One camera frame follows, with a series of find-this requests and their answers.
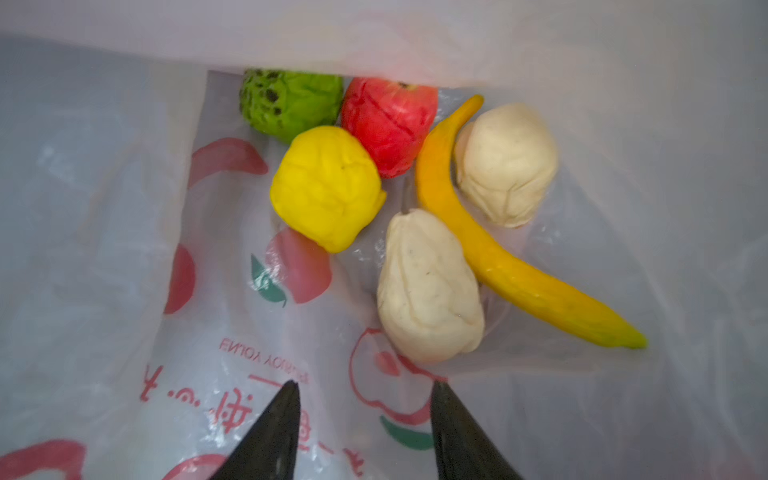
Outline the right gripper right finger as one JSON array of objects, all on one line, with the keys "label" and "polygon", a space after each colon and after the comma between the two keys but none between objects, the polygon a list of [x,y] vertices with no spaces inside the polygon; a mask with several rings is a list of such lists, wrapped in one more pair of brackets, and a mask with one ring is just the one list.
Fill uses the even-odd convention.
[{"label": "right gripper right finger", "polygon": [[522,480],[446,382],[434,381],[432,436],[440,480]]}]

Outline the beige round fake fruit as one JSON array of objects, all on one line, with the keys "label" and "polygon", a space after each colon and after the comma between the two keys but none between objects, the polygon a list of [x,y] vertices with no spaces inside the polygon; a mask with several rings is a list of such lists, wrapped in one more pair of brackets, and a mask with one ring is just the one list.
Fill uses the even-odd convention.
[{"label": "beige round fake fruit", "polygon": [[493,108],[468,123],[454,156],[461,192],[488,220],[506,228],[533,220],[559,170],[553,135],[521,103]]}]

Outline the yellow fake lemon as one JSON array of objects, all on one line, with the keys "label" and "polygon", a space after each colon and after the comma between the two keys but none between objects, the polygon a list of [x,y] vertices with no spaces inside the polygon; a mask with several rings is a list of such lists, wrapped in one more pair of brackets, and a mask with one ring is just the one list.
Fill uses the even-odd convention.
[{"label": "yellow fake lemon", "polygon": [[270,188],[278,217],[329,253],[348,249],[386,198],[370,155],[336,126],[296,136]]}]

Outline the pink plastic fruit-print bag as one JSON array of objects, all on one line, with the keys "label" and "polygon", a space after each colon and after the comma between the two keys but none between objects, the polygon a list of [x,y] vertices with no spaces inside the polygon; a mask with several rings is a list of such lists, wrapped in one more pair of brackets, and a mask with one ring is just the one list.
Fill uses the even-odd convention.
[{"label": "pink plastic fruit-print bag", "polygon": [[[648,347],[485,291],[477,350],[406,363],[375,291],[411,178],[319,252],[270,205],[250,67],[530,105],[560,172],[495,236]],[[766,477],[765,2],[2,3],[3,477],[207,478],[293,380],[297,478],[433,479],[435,379],[527,479]]]}]

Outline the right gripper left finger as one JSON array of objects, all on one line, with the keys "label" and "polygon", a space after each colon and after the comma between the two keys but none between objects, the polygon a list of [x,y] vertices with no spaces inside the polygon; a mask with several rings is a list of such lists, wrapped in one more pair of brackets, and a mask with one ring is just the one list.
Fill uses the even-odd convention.
[{"label": "right gripper left finger", "polygon": [[291,480],[301,420],[298,384],[287,381],[210,480]]}]

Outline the yellow fake banana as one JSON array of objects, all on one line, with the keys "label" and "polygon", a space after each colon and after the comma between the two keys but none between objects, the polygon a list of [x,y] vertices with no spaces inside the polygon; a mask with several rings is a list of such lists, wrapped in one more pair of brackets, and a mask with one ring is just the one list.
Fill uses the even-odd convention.
[{"label": "yellow fake banana", "polygon": [[483,104],[483,96],[469,97],[426,137],[414,164],[421,207],[456,236],[478,280],[506,301],[593,344],[646,348],[646,337],[618,313],[505,250],[464,208],[451,180],[453,149],[460,129]]}]

